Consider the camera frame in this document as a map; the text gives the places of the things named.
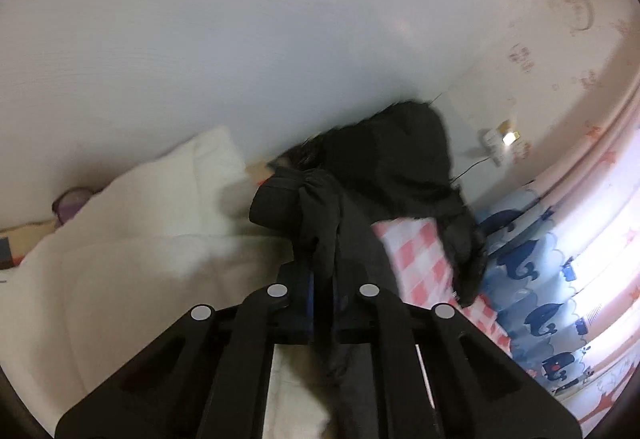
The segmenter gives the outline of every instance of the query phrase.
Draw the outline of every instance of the white fabric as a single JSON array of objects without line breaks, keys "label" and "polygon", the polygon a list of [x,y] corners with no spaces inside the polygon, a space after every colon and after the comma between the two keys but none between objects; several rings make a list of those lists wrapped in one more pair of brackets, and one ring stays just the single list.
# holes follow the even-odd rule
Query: white fabric
[{"label": "white fabric", "polygon": [[193,305],[273,281],[289,244],[248,221],[254,192],[215,129],[116,179],[25,258],[0,297],[0,365],[50,434]]}]

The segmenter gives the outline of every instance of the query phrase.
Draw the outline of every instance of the white circular cap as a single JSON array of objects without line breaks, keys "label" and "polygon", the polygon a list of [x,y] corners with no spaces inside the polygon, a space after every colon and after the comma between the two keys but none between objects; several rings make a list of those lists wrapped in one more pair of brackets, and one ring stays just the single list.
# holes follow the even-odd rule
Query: white circular cap
[{"label": "white circular cap", "polygon": [[453,318],[453,316],[456,314],[456,310],[453,309],[449,304],[438,304],[436,305],[436,308],[434,310],[437,316],[444,319]]},{"label": "white circular cap", "polygon": [[206,320],[211,316],[211,308],[208,305],[198,305],[191,309],[191,318],[194,320]]},{"label": "white circular cap", "polygon": [[375,284],[363,284],[360,286],[360,294],[368,297],[378,296],[380,288]]},{"label": "white circular cap", "polygon": [[281,296],[286,295],[287,291],[289,290],[287,289],[287,286],[284,284],[271,284],[267,288],[267,294],[269,296],[273,296],[274,298],[280,298]]}]

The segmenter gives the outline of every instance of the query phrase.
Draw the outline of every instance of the black garment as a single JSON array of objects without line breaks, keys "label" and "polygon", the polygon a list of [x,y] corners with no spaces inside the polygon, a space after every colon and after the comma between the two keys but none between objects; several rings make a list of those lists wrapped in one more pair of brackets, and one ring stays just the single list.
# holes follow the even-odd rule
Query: black garment
[{"label": "black garment", "polygon": [[462,307],[473,303],[487,263],[484,235],[460,192],[449,185],[447,134],[430,106],[392,105],[295,146],[279,159],[297,170],[331,172],[369,223],[434,217],[458,301]]},{"label": "black garment", "polygon": [[[315,306],[318,327],[330,329],[334,311],[349,303],[348,299],[332,298],[337,265],[342,270],[359,263],[366,270],[367,281],[398,294],[382,243],[328,172],[278,168],[255,194],[249,218],[256,224],[284,232],[291,238],[296,258],[310,262],[314,282],[320,285],[315,289],[326,289],[329,293],[324,307]],[[378,412],[370,346],[337,345],[330,335],[316,334],[314,349],[333,392],[340,439],[377,438]]]}]

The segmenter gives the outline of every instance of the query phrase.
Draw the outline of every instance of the red and white checkered fabric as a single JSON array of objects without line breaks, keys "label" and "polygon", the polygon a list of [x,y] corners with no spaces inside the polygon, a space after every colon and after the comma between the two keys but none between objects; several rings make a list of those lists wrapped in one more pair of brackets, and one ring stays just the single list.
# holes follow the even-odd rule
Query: red and white checkered fabric
[{"label": "red and white checkered fabric", "polygon": [[497,313],[482,295],[464,309],[457,304],[451,285],[453,272],[444,256],[434,219],[382,221],[372,228],[385,246],[404,302],[427,309],[442,302],[451,304],[511,355],[510,339],[496,322]]}]

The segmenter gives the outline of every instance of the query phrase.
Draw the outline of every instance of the curtain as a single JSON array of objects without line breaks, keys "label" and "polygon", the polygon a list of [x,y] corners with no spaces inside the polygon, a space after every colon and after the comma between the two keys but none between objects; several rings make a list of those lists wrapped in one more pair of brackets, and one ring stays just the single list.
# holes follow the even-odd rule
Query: curtain
[{"label": "curtain", "polygon": [[563,159],[478,214],[490,254],[482,292],[513,359],[585,433],[640,355],[639,186],[636,77]]}]

